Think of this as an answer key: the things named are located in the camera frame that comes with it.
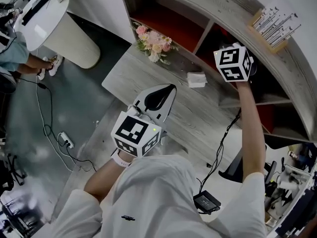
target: shelf compartment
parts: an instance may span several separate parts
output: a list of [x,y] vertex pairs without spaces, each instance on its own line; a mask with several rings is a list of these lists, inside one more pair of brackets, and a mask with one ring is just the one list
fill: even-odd
[[308,140],[304,125],[292,104],[257,106],[261,123],[268,134]]
[[196,52],[201,60],[207,63],[212,69],[218,71],[214,60],[213,52],[220,49],[222,45],[231,45],[237,39],[224,30],[221,26],[214,24],[205,37],[203,43]]
[[190,52],[204,32],[198,24],[155,2],[132,13],[131,19],[170,37]]

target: wooden desk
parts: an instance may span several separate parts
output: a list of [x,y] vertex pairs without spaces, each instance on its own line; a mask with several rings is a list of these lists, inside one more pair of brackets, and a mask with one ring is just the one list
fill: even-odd
[[[220,140],[238,109],[220,109],[219,98],[226,89],[207,74],[204,88],[187,86],[187,72],[199,67],[178,53],[169,53],[171,65],[163,68],[152,63],[131,46],[114,66],[102,86],[126,105],[132,104],[138,94],[159,84],[174,84],[177,94],[171,112],[164,124],[168,135],[208,162],[215,160]],[[227,167],[242,145],[241,129],[234,125],[224,142],[222,166]]]

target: person's leg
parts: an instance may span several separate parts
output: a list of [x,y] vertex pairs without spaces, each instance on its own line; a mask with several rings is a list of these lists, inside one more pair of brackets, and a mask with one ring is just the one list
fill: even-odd
[[32,68],[27,66],[26,64],[19,64],[18,72],[20,72],[21,74],[38,74],[39,72],[41,72],[40,68]]
[[29,54],[29,58],[25,63],[28,67],[36,69],[47,69],[50,70],[53,68],[53,65],[50,61],[44,61],[32,54]]

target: logo on shirt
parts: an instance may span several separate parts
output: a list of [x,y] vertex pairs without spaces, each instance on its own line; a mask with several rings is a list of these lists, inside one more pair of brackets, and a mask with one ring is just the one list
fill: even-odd
[[128,221],[135,221],[135,218],[132,218],[132,217],[129,217],[129,216],[126,216],[126,215],[123,215],[121,216],[121,218],[125,219],[125,220],[128,220]]

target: hand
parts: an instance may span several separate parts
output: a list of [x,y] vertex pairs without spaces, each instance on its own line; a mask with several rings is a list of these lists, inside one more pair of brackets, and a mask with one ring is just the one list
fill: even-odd
[[124,151],[121,151],[120,150],[120,152],[119,152],[119,157],[122,159],[122,160],[124,160],[124,161],[126,161],[126,162],[132,162],[133,161],[133,159],[135,158],[134,156],[132,156],[131,154],[128,154],[128,153],[126,153],[126,152],[124,152]]

